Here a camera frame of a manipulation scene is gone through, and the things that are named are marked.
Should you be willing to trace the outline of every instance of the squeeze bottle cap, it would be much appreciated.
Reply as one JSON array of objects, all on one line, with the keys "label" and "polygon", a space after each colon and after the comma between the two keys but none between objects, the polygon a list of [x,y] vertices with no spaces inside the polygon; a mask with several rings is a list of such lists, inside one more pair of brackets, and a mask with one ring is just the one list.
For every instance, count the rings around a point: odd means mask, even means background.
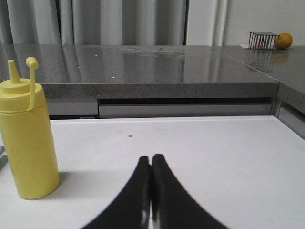
[{"label": "squeeze bottle cap", "polygon": [[29,111],[46,102],[42,86],[35,83],[37,60],[29,57],[26,64],[30,69],[30,79],[20,78],[14,60],[8,60],[10,79],[0,83],[0,112]]}]

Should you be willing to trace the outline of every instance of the kitchen counter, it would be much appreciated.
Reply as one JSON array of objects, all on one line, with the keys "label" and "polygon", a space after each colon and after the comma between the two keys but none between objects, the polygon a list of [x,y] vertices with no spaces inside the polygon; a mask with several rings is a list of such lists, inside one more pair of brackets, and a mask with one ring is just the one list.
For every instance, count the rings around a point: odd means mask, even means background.
[{"label": "kitchen counter", "polygon": [[71,98],[275,98],[305,113],[305,46],[287,51],[239,46],[94,46],[3,44],[1,79],[14,59],[40,63],[36,82],[46,97]]}]

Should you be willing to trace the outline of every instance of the white wall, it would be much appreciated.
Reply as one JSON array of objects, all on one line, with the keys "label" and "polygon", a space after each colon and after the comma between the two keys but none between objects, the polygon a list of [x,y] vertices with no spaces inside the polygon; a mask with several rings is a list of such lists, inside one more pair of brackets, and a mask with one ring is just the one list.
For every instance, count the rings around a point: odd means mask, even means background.
[{"label": "white wall", "polygon": [[190,0],[187,45],[247,44],[250,31],[288,32],[305,45],[305,0]]}]

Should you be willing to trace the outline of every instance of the white table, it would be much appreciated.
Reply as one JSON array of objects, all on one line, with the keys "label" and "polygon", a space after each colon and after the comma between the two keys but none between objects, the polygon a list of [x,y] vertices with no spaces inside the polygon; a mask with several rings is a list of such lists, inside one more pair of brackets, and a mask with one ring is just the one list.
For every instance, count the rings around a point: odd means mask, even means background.
[{"label": "white table", "polygon": [[305,141],[273,116],[54,120],[61,184],[21,199],[0,170],[0,227],[80,228],[140,156],[163,154],[191,196],[233,229],[305,228]]}]

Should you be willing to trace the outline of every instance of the citrus fruit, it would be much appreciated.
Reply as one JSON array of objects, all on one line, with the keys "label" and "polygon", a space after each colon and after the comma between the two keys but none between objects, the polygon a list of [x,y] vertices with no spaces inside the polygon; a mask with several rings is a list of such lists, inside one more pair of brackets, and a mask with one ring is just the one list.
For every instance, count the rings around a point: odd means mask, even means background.
[{"label": "citrus fruit", "polygon": [[277,49],[288,49],[292,44],[292,36],[289,33],[281,33],[279,36],[276,36],[274,45]]}]

